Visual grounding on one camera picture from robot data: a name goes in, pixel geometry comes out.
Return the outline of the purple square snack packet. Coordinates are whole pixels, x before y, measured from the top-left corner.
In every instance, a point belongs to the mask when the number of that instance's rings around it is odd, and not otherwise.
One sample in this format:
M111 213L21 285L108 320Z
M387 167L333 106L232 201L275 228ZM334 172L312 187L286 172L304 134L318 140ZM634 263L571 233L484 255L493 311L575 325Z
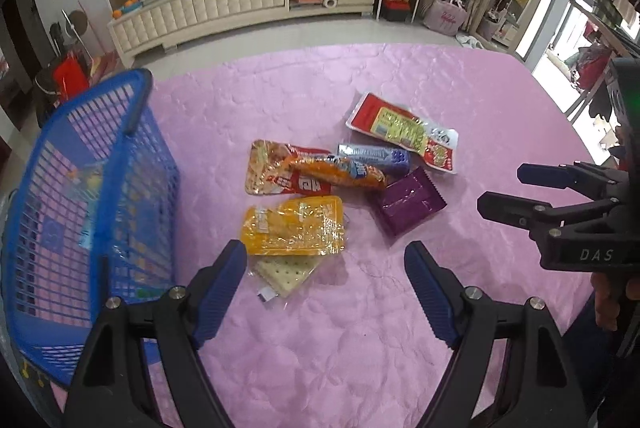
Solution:
M390 240L411 231L446 206L446 200L423 168L416 168L386 186L368 194L373 217Z

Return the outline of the purple Doublemint gum tin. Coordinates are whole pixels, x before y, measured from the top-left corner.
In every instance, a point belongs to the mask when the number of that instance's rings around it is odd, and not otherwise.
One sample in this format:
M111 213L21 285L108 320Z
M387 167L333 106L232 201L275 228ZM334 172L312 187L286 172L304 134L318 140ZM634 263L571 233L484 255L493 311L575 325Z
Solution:
M394 177L403 177L408 174L411 166L409 153L402 148L341 143L337 145L336 154L373 166L383 174Z

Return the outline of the blue plastic basket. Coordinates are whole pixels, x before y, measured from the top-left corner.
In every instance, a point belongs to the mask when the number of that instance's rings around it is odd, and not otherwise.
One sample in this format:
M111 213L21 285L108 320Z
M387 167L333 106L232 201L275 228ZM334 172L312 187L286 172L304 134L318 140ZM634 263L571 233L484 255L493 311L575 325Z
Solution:
M1 292L21 355L72 381L104 302L175 281L179 170L153 116L151 73L126 70L41 129L3 231Z

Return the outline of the red shopping bag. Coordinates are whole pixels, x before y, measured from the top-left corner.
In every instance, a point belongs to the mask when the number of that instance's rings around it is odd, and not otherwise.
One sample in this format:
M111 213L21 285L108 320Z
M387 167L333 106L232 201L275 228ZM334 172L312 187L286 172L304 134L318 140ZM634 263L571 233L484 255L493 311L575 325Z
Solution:
M82 54L67 52L54 66L52 78L60 100L67 102L89 88L89 70Z

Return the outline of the oranges on cabinet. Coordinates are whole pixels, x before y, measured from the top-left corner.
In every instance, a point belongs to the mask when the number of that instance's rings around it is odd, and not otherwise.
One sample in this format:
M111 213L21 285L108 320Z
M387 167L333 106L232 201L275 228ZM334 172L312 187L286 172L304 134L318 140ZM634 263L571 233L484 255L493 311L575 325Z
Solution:
M144 0L127 0L119 9L116 9L112 12L112 18L114 18L114 20L117 20L123 15L139 9L140 6L142 6L143 1Z

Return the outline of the red noodle snack bag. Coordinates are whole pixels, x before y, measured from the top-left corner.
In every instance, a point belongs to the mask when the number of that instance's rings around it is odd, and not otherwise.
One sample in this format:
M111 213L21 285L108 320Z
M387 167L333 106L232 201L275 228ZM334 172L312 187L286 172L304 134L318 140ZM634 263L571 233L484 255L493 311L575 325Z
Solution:
M321 148L302 148L287 143L255 140L250 147L250 159L245 177L245 192L250 195L303 195L327 196L331 194L328 182L304 176L283 165L288 156L329 154Z

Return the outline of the orange sausage snack tube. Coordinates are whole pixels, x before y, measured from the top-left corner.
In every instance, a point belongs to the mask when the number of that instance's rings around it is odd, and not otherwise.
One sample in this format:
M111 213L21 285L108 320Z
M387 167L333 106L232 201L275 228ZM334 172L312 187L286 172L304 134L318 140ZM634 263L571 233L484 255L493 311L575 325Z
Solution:
M282 160L288 169L308 177L344 188L366 188L381 191L386 188L386 175L375 166L335 155L288 156Z

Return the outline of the pink tote bag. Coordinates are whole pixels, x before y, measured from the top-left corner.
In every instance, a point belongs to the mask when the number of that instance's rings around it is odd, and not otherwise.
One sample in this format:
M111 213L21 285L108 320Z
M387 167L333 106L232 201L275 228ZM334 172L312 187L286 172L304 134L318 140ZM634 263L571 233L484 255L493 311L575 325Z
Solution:
M453 37L467 17L461 0L435 0L426 11L423 24L433 32Z

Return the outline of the white TV cabinet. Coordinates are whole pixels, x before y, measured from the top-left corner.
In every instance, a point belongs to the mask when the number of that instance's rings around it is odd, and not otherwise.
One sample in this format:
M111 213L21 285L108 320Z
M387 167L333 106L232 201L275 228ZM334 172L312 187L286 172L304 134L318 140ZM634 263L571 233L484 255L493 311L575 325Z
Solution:
M124 64L143 52L244 27L342 14L368 15L374 0L141 0L113 18L108 31Z

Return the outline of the large red snack bag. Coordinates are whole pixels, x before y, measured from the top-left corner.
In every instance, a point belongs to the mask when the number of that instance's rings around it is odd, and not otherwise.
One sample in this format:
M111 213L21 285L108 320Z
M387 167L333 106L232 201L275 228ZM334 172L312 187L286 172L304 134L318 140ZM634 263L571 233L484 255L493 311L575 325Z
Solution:
M352 131L417 154L427 167L446 174L457 172L457 130L439 125L430 118L422 118L372 92L360 98L350 112L346 126Z

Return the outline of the clear cracker packet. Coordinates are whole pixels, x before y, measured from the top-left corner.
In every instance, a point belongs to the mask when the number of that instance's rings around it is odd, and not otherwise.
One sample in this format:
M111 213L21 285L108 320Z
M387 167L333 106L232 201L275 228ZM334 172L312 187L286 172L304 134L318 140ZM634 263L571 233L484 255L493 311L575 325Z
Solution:
M263 304L287 300L322 263L321 256L255 256L250 268L262 280L257 297Z

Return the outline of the yellow snack packet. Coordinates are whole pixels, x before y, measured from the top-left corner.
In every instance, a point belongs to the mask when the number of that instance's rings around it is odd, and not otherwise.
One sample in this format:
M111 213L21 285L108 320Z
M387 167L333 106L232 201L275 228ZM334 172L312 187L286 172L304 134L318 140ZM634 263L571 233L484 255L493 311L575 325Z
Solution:
M240 241L251 256L337 255L345 247L343 202L329 195L254 206L244 216Z

